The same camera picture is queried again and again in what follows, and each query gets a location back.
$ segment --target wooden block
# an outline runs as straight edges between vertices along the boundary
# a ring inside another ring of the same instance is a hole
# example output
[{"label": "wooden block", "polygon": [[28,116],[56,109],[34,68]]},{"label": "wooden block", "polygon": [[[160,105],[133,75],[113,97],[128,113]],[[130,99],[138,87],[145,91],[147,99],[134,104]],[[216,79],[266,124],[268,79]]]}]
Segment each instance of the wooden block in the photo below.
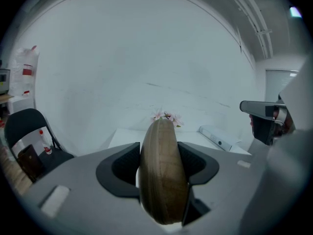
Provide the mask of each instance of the wooden block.
[{"label": "wooden block", "polygon": [[14,96],[11,96],[11,95],[8,95],[8,94],[1,95],[0,96],[0,104],[4,104],[4,103],[8,102],[8,100],[10,98],[12,98],[12,97],[14,97]]},{"label": "wooden block", "polygon": [[157,120],[149,127],[140,153],[140,200],[160,224],[181,222],[188,184],[173,123]]}]

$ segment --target white backdrop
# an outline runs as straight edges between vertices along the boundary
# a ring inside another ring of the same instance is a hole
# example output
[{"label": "white backdrop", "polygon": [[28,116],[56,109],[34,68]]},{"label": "white backdrop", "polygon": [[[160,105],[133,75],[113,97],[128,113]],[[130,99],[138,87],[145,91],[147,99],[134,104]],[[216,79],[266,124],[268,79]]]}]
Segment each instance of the white backdrop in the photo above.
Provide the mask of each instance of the white backdrop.
[{"label": "white backdrop", "polygon": [[255,73],[233,36],[187,0],[66,0],[19,38],[40,50],[36,105],[72,154],[97,151],[117,128],[146,130],[155,108],[179,131],[213,124],[253,136],[242,100]]}]

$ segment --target ceiling pipe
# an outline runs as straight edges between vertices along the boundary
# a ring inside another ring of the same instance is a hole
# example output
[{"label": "ceiling pipe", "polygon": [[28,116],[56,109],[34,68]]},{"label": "ceiling pipe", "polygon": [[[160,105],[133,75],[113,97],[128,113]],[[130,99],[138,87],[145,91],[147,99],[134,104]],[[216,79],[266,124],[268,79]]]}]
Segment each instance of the ceiling pipe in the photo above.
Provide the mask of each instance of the ceiling pipe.
[{"label": "ceiling pipe", "polygon": [[[262,28],[264,31],[268,31],[268,27],[266,25],[266,22],[264,20],[264,17],[260,11],[260,8],[258,7],[258,5],[256,4],[256,2],[254,0],[248,0],[250,2],[250,4],[252,5],[253,9],[255,10],[260,22],[261,22],[261,25],[262,25]],[[269,48],[269,55],[270,55],[270,58],[273,57],[273,46],[272,46],[272,42],[271,42],[271,39],[270,39],[270,35],[269,33],[266,33],[266,37],[267,37],[267,40],[268,40],[268,48]]]},{"label": "ceiling pipe", "polygon": [[[254,14],[252,13],[252,11],[251,11],[249,5],[246,3],[246,1],[245,0],[237,0],[237,1],[242,5],[242,7],[245,9],[246,13],[248,14],[248,17],[253,22],[253,25],[254,25],[253,28],[256,28],[256,30],[257,30],[256,33],[261,32],[262,30],[259,26],[259,23],[256,20]],[[267,59],[268,58],[268,49],[267,49],[263,35],[260,35],[260,39],[261,39],[262,48],[264,49],[265,58]]]},{"label": "ceiling pipe", "polygon": [[[249,15],[246,12],[246,10],[242,7],[242,5],[237,0],[234,0],[234,1],[238,5],[238,7],[241,9],[241,11],[245,14],[245,16],[248,18],[248,20],[249,20],[250,24],[252,25],[252,28],[254,29],[255,33],[258,33],[258,30],[257,30],[255,24],[253,23],[253,21],[249,17]],[[266,58],[267,55],[266,55],[265,49],[264,49],[264,45],[265,45],[264,39],[260,35],[257,35],[257,38],[258,38],[258,40],[260,42],[260,45],[261,45],[261,49],[262,49],[262,52],[263,52],[263,57]]]}]

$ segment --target brown bag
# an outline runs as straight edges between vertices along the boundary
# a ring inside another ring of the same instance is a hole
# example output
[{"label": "brown bag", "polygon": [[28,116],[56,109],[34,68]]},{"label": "brown bag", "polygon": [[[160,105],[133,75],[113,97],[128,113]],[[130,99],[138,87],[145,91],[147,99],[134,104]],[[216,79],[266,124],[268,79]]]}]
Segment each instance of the brown bag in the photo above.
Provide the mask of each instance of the brown bag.
[{"label": "brown bag", "polygon": [[181,222],[188,184],[170,120],[155,121],[146,133],[140,153],[139,188],[142,205],[156,222]]},{"label": "brown bag", "polygon": [[45,169],[32,144],[18,154],[18,162],[32,182],[35,182]]}]

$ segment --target light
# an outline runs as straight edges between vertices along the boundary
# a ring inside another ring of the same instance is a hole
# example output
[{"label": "light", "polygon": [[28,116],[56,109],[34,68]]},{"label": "light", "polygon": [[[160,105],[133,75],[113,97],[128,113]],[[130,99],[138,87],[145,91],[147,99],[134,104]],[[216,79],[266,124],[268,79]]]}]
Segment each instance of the light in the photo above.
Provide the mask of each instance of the light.
[{"label": "light", "polygon": [[296,7],[291,7],[290,13],[291,13],[291,16],[294,18],[302,18],[300,12],[298,11],[298,9]]}]

